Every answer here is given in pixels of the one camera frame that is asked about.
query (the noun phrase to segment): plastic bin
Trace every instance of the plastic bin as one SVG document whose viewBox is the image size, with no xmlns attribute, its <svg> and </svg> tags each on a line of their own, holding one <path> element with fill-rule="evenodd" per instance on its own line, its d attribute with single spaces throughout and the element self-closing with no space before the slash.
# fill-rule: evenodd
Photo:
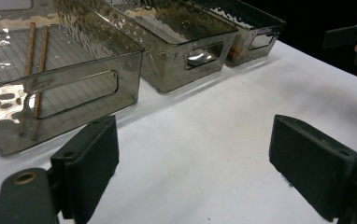
<svg viewBox="0 0 357 224">
<path fill-rule="evenodd" d="M 234 67 L 267 56 L 286 22 L 240 0 L 193 0 L 226 20 L 239 30 L 226 58 Z"/>
<path fill-rule="evenodd" d="M 237 32 L 191 1 L 82 2 L 144 47 L 141 76 L 159 93 L 220 71 Z"/>
<path fill-rule="evenodd" d="M 1 156 L 137 102 L 144 49 L 130 37 L 77 0 L 34 0 L 13 10 L 3 3 L 0 0 Z M 33 53 L 28 46 L 34 46 Z M 42 49 L 45 63 L 40 60 Z"/>
</svg>

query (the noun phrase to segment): white surface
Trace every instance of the white surface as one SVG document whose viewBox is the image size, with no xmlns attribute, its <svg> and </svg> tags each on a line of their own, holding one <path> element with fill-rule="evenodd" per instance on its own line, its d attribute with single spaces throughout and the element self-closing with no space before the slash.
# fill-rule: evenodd
<svg viewBox="0 0 357 224">
<path fill-rule="evenodd" d="M 167 95 L 143 79 L 116 113 L 121 162 L 91 223 L 328 223 L 269 162 L 274 116 L 291 116 L 357 151 L 357 77 L 277 42 Z M 77 132 L 0 158 L 0 183 Z"/>
</svg>

